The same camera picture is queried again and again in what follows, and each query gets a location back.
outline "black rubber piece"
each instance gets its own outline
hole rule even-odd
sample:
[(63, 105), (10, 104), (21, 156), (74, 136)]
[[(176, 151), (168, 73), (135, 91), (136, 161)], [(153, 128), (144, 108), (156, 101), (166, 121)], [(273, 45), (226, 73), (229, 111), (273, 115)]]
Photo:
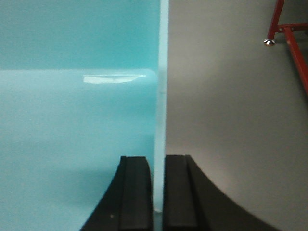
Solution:
[(117, 172), (80, 231), (152, 231), (151, 174), (145, 157), (121, 157)]
[(164, 231), (198, 231), (186, 157), (168, 155), (165, 162)]
[(117, 172), (95, 210), (80, 231), (118, 231), (122, 205), (126, 157), (121, 157)]
[(278, 231), (238, 206), (186, 156), (201, 231)]
[(151, 173), (145, 157), (127, 158), (125, 176), (120, 230), (151, 231)]

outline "red metal frame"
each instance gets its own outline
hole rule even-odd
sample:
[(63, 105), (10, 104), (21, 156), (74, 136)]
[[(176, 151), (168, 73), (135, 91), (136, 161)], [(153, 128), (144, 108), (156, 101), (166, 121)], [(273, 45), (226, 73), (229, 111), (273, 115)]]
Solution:
[(308, 30), (308, 23), (278, 24), (283, 5), (284, 0), (277, 0), (274, 15), (269, 27), (268, 39), (273, 40), (276, 32), (284, 33), (305, 91), (308, 95), (308, 66), (293, 34), (293, 31)]

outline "turquoise surface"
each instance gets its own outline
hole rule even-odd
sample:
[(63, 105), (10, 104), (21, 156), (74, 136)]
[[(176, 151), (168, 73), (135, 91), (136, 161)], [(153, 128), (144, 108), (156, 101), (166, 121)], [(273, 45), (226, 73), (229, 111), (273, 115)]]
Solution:
[(122, 155), (147, 157), (161, 211), (167, 7), (0, 1), (0, 230), (78, 230)]
[(0, 230), (76, 231), (120, 156), (153, 165), (156, 74), (0, 71)]

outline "gray surface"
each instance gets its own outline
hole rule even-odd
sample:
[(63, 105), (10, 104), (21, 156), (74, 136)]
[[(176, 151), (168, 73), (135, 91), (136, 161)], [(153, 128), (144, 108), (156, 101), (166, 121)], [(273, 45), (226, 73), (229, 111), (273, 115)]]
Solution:
[[(284, 231), (308, 227), (308, 100), (275, 0), (171, 0), (167, 154), (190, 154), (231, 199)], [(307, 22), (286, 1), (281, 23)], [(308, 37), (297, 32), (305, 56)]]

